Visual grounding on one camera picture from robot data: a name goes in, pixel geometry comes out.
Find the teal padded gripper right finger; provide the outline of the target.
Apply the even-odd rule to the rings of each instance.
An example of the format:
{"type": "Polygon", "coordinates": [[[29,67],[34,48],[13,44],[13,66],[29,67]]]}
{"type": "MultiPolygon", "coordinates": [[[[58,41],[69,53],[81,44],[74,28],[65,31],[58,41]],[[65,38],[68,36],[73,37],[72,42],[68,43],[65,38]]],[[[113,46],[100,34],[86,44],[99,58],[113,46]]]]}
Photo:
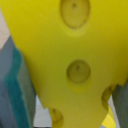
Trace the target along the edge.
{"type": "Polygon", "coordinates": [[[128,128],[128,81],[124,86],[116,86],[112,98],[120,128],[128,128]]]}

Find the teal padded gripper left finger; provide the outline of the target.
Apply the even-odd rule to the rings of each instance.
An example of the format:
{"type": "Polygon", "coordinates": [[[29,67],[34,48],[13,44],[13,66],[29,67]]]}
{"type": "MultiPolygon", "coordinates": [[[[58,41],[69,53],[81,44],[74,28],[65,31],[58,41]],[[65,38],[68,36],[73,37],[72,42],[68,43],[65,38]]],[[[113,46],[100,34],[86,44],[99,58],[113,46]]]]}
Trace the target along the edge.
{"type": "Polygon", "coordinates": [[[33,128],[36,93],[11,37],[0,51],[0,128],[33,128]]]}

